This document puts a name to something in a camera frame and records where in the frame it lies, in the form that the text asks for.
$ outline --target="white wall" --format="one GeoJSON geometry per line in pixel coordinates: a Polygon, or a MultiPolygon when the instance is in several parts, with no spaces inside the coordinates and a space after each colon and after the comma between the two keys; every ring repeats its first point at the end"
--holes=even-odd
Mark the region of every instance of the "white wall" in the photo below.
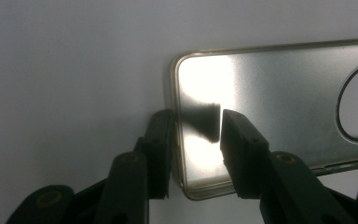
{"type": "MultiPolygon", "coordinates": [[[[358,1],[0,0],[0,223],[35,189],[106,177],[167,107],[176,55],[349,38],[358,1]]],[[[262,222],[258,201],[171,191],[151,203],[151,223],[262,222]]]]}

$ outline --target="brushed metal surface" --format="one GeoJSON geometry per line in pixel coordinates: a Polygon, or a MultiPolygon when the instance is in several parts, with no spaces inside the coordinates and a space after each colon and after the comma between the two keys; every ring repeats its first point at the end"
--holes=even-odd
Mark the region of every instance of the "brushed metal surface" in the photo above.
{"type": "Polygon", "coordinates": [[[358,161],[358,142],[337,127],[338,96],[356,68],[358,40],[209,50],[176,60],[178,160],[187,197],[232,192],[218,140],[223,109],[244,114],[271,151],[294,153],[311,169],[358,161]]]}

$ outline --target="clamp jaw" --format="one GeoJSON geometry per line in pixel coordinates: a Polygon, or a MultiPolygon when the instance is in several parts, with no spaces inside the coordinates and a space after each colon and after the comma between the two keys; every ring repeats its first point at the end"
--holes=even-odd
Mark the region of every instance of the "clamp jaw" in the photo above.
{"type": "MultiPolygon", "coordinates": [[[[173,113],[159,111],[133,152],[115,157],[105,180],[77,194],[66,186],[39,189],[7,223],[146,224],[148,200],[168,196],[176,146],[173,113]]],[[[265,223],[358,223],[358,197],[324,187],[298,156],[269,151],[243,114],[224,110],[220,148],[238,196],[259,199],[265,223]]]]}

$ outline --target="white background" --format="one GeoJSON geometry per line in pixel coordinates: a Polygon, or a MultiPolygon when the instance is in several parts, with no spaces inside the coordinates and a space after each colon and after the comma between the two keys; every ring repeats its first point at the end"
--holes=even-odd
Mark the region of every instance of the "white background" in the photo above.
{"type": "MultiPolygon", "coordinates": [[[[172,59],[195,49],[358,38],[358,1],[0,0],[0,223],[31,192],[75,191],[169,106],[172,59]]],[[[355,196],[358,171],[323,177],[355,196]]],[[[150,204],[150,223],[262,223],[235,195],[150,204]]]]}

